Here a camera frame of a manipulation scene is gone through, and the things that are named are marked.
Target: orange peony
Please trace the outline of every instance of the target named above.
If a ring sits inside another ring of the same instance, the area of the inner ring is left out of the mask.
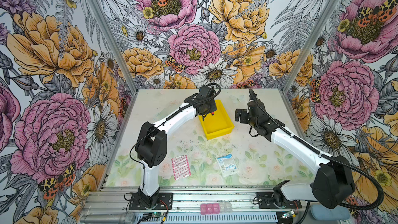
[[[261,68],[261,59],[263,57],[265,46],[249,45],[242,42],[236,42],[226,46],[222,53],[228,59],[234,59],[230,67],[237,67],[237,73],[234,75],[234,84],[244,82],[254,75],[255,71]]]
[[[57,224],[57,216],[58,210],[54,210],[51,207],[47,207],[45,211],[42,207],[35,207],[14,224]]]
[[[266,2],[254,8],[249,13],[242,13],[258,0],[211,0],[209,11],[216,16],[213,22],[224,22],[227,27],[225,39],[233,42],[251,43],[256,36],[264,33],[264,27],[269,14]]]
[[[297,96],[292,99],[292,107],[302,130],[306,131],[311,122],[310,99]]]
[[[62,42],[58,36],[61,22],[57,22],[54,16],[44,19],[39,14],[23,12],[22,17],[15,14],[13,18],[25,35],[8,34],[7,47],[21,66],[22,74],[46,75],[43,83],[47,83],[58,73],[70,79],[72,87],[78,87],[84,77],[94,72],[93,52],[77,26],[68,23],[68,38],[61,59]]]
[[[276,59],[278,62],[274,62],[269,66],[269,75],[280,78],[283,75],[288,74],[299,57],[300,51],[301,49],[295,50],[293,52],[288,51],[277,56]],[[296,76],[296,82],[302,87],[304,87],[312,77],[313,62],[314,56],[310,54],[307,57],[307,60],[304,62],[304,65],[301,67],[300,72]]]
[[[91,191],[97,191],[98,184],[100,183],[103,172],[105,171],[105,165],[95,164],[88,167],[83,173],[82,178],[73,184],[72,191],[75,196],[69,199],[73,205],[77,205],[72,211],[70,216],[76,218],[77,222],[80,220],[80,214],[83,210],[86,199]]]
[[[358,137],[360,152],[353,155],[358,158],[361,170],[368,172],[383,188],[384,201],[379,209],[394,213],[398,206],[398,143],[380,127],[363,126]],[[354,196],[374,202],[377,190],[371,181],[358,172],[352,175],[356,185]]]
[[[164,89],[194,89],[196,88],[195,83],[191,81],[190,78],[188,77],[183,77],[179,74],[175,74],[174,76],[170,76],[170,81],[165,81],[165,84],[163,86]]]
[[[127,49],[123,52],[123,58],[133,78],[136,75],[142,75],[149,79],[151,76],[164,72],[162,60],[147,49],[142,50],[138,47]],[[120,77],[124,78],[120,68],[118,73]]]
[[[84,83],[82,89],[83,102],[92,107],[99,103],[102,107],[105,102],[111,105],[113,113],[119,115],[119,92],[117,91],[117,82],[112,77],[113,72],[108,68],[105,62],[101,62],[100,67],[96,67],[95,76],[92,74]]]

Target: yellow tray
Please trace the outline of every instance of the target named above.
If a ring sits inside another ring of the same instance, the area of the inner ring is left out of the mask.
[[[229,134],[235,127],[229,118],[228,113],[226,113],[221,101],[215,100],[215,102],[217,111],[214,112],[214,115],[208,114],[204,121],[202,120],[202,116],[199,116],[200,123],[202,124],[207,139]]]

